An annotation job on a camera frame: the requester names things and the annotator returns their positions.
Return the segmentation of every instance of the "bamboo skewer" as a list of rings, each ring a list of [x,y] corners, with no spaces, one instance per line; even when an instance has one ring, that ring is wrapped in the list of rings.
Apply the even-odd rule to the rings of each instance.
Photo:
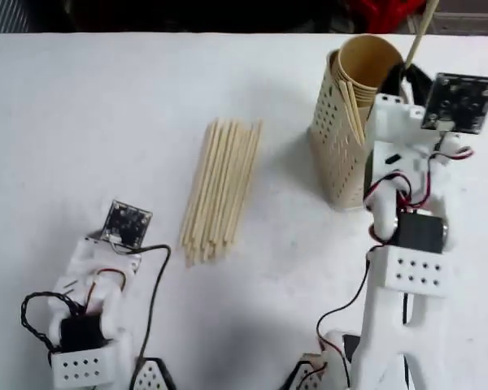
[[[186,266],[215,261],[234,242],[261,132],[261,122],[245,129],[216,120],[208,127],[180,232]]]
[[[248,170],[247,170],[247,175],[246,175],[246,187],[244,188],[244,193],[242,194],[242,199],[240,200],[240,204],[238,206],[238,210],[237,210],[237,218],[234,220],[234,223],[232,225],[232,229],[231,229],[231,242],[235,242],[235,232],[237,231],[237,221],[238,221],[238,218],[242,212],[242,205],[244,204],[244,199],[246,198],[246,195],[247,193],[249,192],[249,189],[250,189],[250,182],[251,182],[251,175],[253,173],[253,166],[254,166],[254,162],[255,162],[255,156],[257,154],[257,149],[258,149],[258,146],[259,146],[259,140],[260,140],[260,136],[262,135],[262,122],[259,122],[259,128],[255,131],[257,134],[255,136],[255,142],[252,146],[252,150],[253,150],[253,155],[251,156],[251,162],[250,162],[250,166],[248,167]]]
[[[214,127],[215,127],[215,122],[212,122],[208,127],[206,136],[204,137],[204,146],[203,146],[203,154],[201,157],[201,165],[199,166],[197,174],[195,175],[194,191],[191,193],[190,199],[188,200],[188,208],[186,209],[185,222],[183,223],[181,229],[180,243],[182,245],[187,244],[186,233],[190,232],[190,227],[194,219],[193,218],[195,212],[194,208],[197,207],[196,201],[201,191],[201,187],[203,186],[203,181],[206,178],[206,165],[207,165],[208,155],[210,149],[213,146],[213,136],[215,134],[215,132],[213,131]]]

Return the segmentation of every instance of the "red wire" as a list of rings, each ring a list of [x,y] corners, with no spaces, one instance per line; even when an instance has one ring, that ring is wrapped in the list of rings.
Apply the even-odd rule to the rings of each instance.
[[[430,170],[430,161],[432,159],[436,158],[437,156],[443,156],[444,158],[448,158],[449,160],[465,160],[466,158],[472,157],[473,156],[473,149],[470,148],[469,146],[463,146],[462,148],[457,149],[455,154],[444,154],[441,152],[433,152],[428,159],[428,170],[426,172],[426,185],[425,185],[425,195],[420,201],[417,201],[415,203],[408,203],[406,204],[407,207],[411,207],[414,209],[420,209],[425,205],[425,203],[429,200],[430,198],[430,193],[431,193],[431,187],[432,187],[432,180],[431,180],[431,170]]]
[[[96,272],[96,275],[101,275],[103,272],[113,272],[116,274],[119,274],[123,276],[123,282],[121,282],[121,291],[124,290],[124,286],[127,284],[127,275],[121,271],[121,270],[116,270],[115,268],[102,268],[101,270],[98,270]],[[92,282],[92,285],[90,286],[89,293],[87,294],[87,300],[85,302],[85,312],[87,312],[87,308],[89,307],[89,302],[90,298],[92,297],[92,292],[96,288],[96,282]]]

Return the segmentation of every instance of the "black wire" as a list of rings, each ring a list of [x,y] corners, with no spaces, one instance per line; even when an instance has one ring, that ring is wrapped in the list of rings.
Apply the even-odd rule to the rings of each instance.
[[[408,293],[403,294],[403,325],[408,322],[407,317],[408,311]],[[408,362],[407,358],[403,356],[403,365],[405,367],[405,383],[407,384],[407,388],[409,388],[409,374],[408,374]]]
[[[369,251],[368,251],[368,254],[370,252],[372,252],[374,249],[376,248],[380,248],[382,245],[376,245],[374,247],[372,247]],[[331,310],[331,311],[328,311],[327,313],[325,314],[322,314],[322,316],[318,319],[318,322],[316,323],[316,334],[318,335],[318,337],[323,340],[324,342],[327,342],[327,344],[331,345],[331,346],[334,346],[334,344],[332,343],[329,343],[321,334],[320,334],[320,325],[322,324],[322,321],[324,321],[324,319],[331,315],[331,314],[334,314],[334,313],[337,313],[338,311],[342,311],[342,310],[345,310],[347,307],[349,307],[350,305],[352,305],[353,303],[355,303],[355,301],[358,299],[359,295],[361,294],[361,290],[364,289],[364,285],[365,285],[365,282],[367,281],[367,274],[368,274],[368,269],[370,267],[370,261],[367,259],[366,263],[365,263],[365,273],[364,273],[364,277],[363,279],[361,280],[361,284],[359,285],[359,288],[358,288],[358,291],[356,292],[356,294],[352,297],[352,299],[347,302],[345,305],[343,306],[340,306],[338,307],[337,309],[334,309],[334,310]],[[346,358],[344,356],[343,353],[340,353],[340,355],[342,356],[342,363],[343,363],[343,368],[345,369],[345,375],[347,377],[347,387],[350,388],[351,387],[351,377],[349,376],[349,370],[347,369],[347,362],[346,362]]]
[[[148,309],[148,320],[146,323],[145,338],[143,339],[143,344],[141,345],[141,350],[136,360],[136,366],[134,368],[132,378],[130,379],[130,387],[129,387],[130,390],[133,389],[133,386],[136,383],[137,373],[141,367],[141,363],[145,355],[146,344],[148,343],[148,339],[150,338],[150,330],[152,328],[152,317],[154,316],[154,305],[155,305],[155,297],[157,296],[157,288],[159,287],[159,283],[163,278],[164,270],[166,269],[166,266],[168,265],[168,261],[170,260],[170,256],[172,255],[172,249],[168,245],[152,245],[152,246],[147,246],[145,248],[135,249],[126,253],[126,254],[142,254],[144,252],[148,252],[149,250],[154,250],[154,249],[166,249],[167,255],[166,258],[164,259],[163,265],[161,266],[161,270],[159,271],[157,280],[155,281],[154,290],[152,291],[152,298],[150,299],[150,307]]]
[[[320,367],[316,370],[310,371],[307,374],[305,374],[305,376],[303,376],[303,378],[300,380],[300,383],[296,387],[296,390],[300,390],[302,388],[302,385],[306,381],[307,378],[309,378],[311,375],[318,374],[319,372],[325,370],[326,367],[327,367],[327,362],[322,367]]]
[[[42,291],[42,292],[33,292],[32,294],[27,295],[22,302],[21,311],[20,311],[20,322],[22,326],[31,332],[39,341],[41,341],[47,349],[49,350],[49,364],[50,364],[50,354],[57,352],[58,348],[52,344],[49,340],[49,337],[45,333],[37,331],[27,320],[27,306],[31,299],[36,297],[54,297],[62,301],[65,305],[67,305],[69,312],[72,317],[76,317],[78,315],[83,315],[85,313],[85,307],[80,305],[77,302],[74,302],[71,298],[66,295],[60,294],[59,292],[52,292],[52,291]]]

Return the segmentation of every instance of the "wooden stick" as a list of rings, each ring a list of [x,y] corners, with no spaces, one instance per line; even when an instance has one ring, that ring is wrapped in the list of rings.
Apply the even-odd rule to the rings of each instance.
[[[228,170],[229,170],[229,161],[231,158],[230,154],[233,149],[233,144],[235,143],[236,127],[237,127],[236,122],[234,121],[230,122],[228,140],[224,149],[224,157],[222,159],[219,183],[217,185],[215,213],[214,213],[213,223],[211,224],[211,228],[210,228],[210,241],[213,243],[216,243],[216,237],[217,237],[217,232],[219,230],[221,212],[222,212],[222,199],[224,197],[224,192],[228,187],[227,178],[228,178]]]
[[[349,98],[351,100],[352,114],[355,117],[356,131],[358,132],[358,138],[361,141],[360,145],[365,143],[364,128],[361,125],[361,119],[359,118],[358,104],[356,103],[355,89],[350,81],[347,81],[347,89],[349,90]]]
[[[205,136],[204,136],[204,145],[203,145],[203,153],[201,154],[200,164],[198,165],[197,172],[194,177],[194,185],[192,188],[192,192],[190,194],[190,199],[188,200],[188,207],[186,209],[185,220],[182,224],[181,235],[180,235],[180,243],[186,245],[187,241],[190,239],[186,233],[190,233],[192,221],[194,219],[194,212],[198,206],[198,196],[201,192],[201,187],[203,186],[203,181],[206,178],[206,165],[208,160],[208,155],[210,150],[213,146],[213,136],[215,122],[211,122],[208,126]]]
[[[229,217],[228,229],[226,229],[226,233],[224,234],[224,241],[225,242],[230,242],[230,240],[231,240],[232,227],[233,227],[233,224],[235,223],[234,222],[235,219],[237,218],[238,203],[240,202],[240,198],[242,197],[242,193],[243,193],[244,187],[245,187],[244,181],[246,180],[247,167],[250,163],[251,156],[253,154],[252,145],[255,142],[255,133],[256,132],[251,131],[250,133],[251,133],[251,136],[250,136],[250,139],[249,139],[249,141],[247,143],[247,147],[246,147],[246,157],[244,158],[244,163],[242,164],[242,171],[238,177],[237,192],[236,192],[235,198],[233,200],[233,205],[231,208],[231,215]]]
[[[412,61],[414,60],[414,56],[416,55],[417,48],[421,43],[421,38],[426,34],[426,30],[429,28],[430,22],[432,21],[432,17],[434,16],[434,12],[438,7],[439,0],[430,0],[429,4],[426,6],[425,13],[423,14],[423,19],[421,19],[420,30],[414,38],[414,42],[412,43],[412,47],[408,52],[407,59],[405,61],[405,69],[408,69],[412,65]]]
[[[342,91],[343,103],[345,105],[345,112],[347,118],[349,119],[352,135],[356,139],[356,142],[358,142],[358,145],[361,145],[361,141],[358,138],[358,132],[355,129],[356,120],[354,118],[354,115],[352,114],[351,98],[349,97],[349,92],[347,91],[347,86],[345,84],[345,81],[340,80],[338,82],[338,86],[340,87],[340,91]]]
[[[245,146],[245,141],[243,137],[245,132],[242,131],[242,126],[236,123],[235,126],[235,137],[233,139],[233,144],[231,147],[230,161],[228,172],[226,176],[226,182],[224,183],[223,198],[221,202],[222,210],[220,213],[220,220],[217,221],[218,226],[216,229],[216,254],[220,252],[222,246],[224,245],[224,233],[228,226],[229,216],[231,215],[231,205],[233,204],[235,185],[234,182],[238,178],[238,168],[240,167],[241,156],[243,155],[242,150]]]
[[[215,165],[213,167],[213,172],[211,173],[210,184],[208,186],[208,192],[207,192],[207,208],[206,208],[206,219],[205,219],[206,224],[204,225],[203,238],[201,240],[201,248],[203,249],[207,247],[207,243],[210,239],[211,224],[213,223],[213,213],[215,211],[215,206],[216,206],[217,187],[219,186],[219,182],[220,182],[220,171],[222,167],[222,160],[224,158],[224,152],[226,150],[227,143],[228,143],[227,142],[228,129],[227,129],[226,122],[224,122],[224,125],[222,126],[222,129],[220,131],[221,131],[220,141],[219,141],[219,146],[217,147]]]
[[[217,238],[220,244],[224,244],[224,238],[226,232],[229,230],[229,220],[231,218],[231,211],[235,196],[237,194],[238,179],[242,170],[242,164],[246,156],[247,146],[250,140],[250,132],[243,130],[241,124],[237,126],[237,137],[239,139],[237,143],[237,150],[235,159],[233,161],[232,171],[229,173],[228,193],[226,197],[226,203],[224,204],[224,212],[222,218],[222,224],[220,226],[220,235]]]
[[[242,213],[242,205],[244,204],[244,200],[246,199],[246,195],[248,194],[248,192],[250,190],[251,177],[253,176],[253,166],[255,165],[255,157],[257,155],[257,150],[259,148],[260,136],[262,135],[262,121],[259,122],[259,126],[254,132],[256,133],[256,137],[255,137],[255,142],[252,145],[253,154],[251,156],[250,166],[247,170],[246,187],[244,188],[244,192],[242,193],[242,197],[240,199],[239,206],[238,206],[237,218],[234,220],[232,230],[231,230],[231,242],[232,243],[235,242],[235,232],[237,231],[238,220],[239,220],[240,215]]]
[[[200,243],[203,234],[204,224],[206,222],[207,192],[208,192],[208,187],[210,185],[211,178],[213,177],[213,168],[215,166],[217,149],[219,148],[219,143],[220,143],[220,125],[218,120],[214,127],[214,132],[215,135],[213,141],[213,148],[211,148],[210,154],[208,156],[208,165],[206,171],[207,176],[204,180],[203,187],[201,188],[201,197],[199,198],[198,209],[195,215],[194,228],[191,236],[194,242],[194,248],[196,248],[196,244]]]

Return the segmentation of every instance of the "white tabletop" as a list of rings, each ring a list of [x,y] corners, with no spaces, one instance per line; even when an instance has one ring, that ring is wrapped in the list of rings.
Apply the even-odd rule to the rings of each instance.
[[[388,36],[407,53],[411,37]],[[264,119],[237,244],[185,269],[175,252],[156,302],[148,356],[180,390],[268,390],[315,321],[347,301],[372,244],[363,211],[324,202],[305,130],[325,56],[339,35],[74,34],[0,36],[0,389],[50,388],[43,344],[20,303],[51,289],[76,240],[113,198],[152,210],[146,244],[176,244],[203,132],[215,117]],[[426,37],[416,63],[488,76],[488,37]],[[449,305],[451,387],[488,389],[488,120],[476,156],[453,166],[464,208]],[[162,260],[147,253],[125,320],[142,340]],[[361,328],[363,296],[325,328]],[[43,300],[30,316],[48,323]]]

